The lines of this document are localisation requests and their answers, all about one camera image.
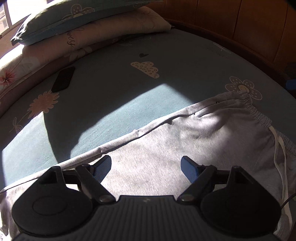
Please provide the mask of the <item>pink floral folded quilt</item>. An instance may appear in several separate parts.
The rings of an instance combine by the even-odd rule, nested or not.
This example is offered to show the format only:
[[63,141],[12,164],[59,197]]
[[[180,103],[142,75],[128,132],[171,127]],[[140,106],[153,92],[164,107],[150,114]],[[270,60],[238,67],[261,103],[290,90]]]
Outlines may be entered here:
[[1,114],[27,92],[34,80],[52,72],[52,62],[79,49],[129,34],[168,31],[171,25],[152,9],[109,16],[29,46],[18,45],[1,58]]

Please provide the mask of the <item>teal floral pillow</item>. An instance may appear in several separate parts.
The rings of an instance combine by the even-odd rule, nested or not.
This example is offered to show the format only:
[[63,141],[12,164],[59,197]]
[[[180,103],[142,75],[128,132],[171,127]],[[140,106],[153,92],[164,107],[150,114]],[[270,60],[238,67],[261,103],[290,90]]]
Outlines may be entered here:
[[151,2],[143,0],[52,1],[47,7],[28,16],[11,38],[11,44],[13,46],[32,45],[89,22],[133,11]]

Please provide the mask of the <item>teal floral bed sheet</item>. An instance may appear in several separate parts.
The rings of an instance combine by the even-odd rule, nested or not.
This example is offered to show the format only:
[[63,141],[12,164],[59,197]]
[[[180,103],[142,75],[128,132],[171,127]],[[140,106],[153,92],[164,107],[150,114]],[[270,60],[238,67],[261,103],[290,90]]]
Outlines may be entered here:
[[295,92],[238,47],[184,28],[131,35],[80,55],[69,86],[35,83],[1,116],[1,187],[251,81],[256,108],[295,140]]

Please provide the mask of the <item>wooden bed frame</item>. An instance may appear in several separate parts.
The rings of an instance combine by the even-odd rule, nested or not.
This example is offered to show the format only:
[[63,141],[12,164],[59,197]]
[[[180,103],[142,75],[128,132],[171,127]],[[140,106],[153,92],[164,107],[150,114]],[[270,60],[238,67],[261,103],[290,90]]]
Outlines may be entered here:
[[209,33],[295,78],[295,1],[156,1],[166,20]]

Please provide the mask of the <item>grey sweatpants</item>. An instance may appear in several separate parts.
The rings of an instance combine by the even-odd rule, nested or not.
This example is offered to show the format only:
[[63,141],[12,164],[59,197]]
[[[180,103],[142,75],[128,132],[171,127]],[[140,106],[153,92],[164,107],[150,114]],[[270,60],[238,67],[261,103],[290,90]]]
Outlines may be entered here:
[[[75,171],[106,155],[114,204],[91,200]],[[191,184],[183,156],[217,168],[199,203],[177,201]],[[295,144],[226,92],[6,188],[1,240],[287,240],[294,194]]]

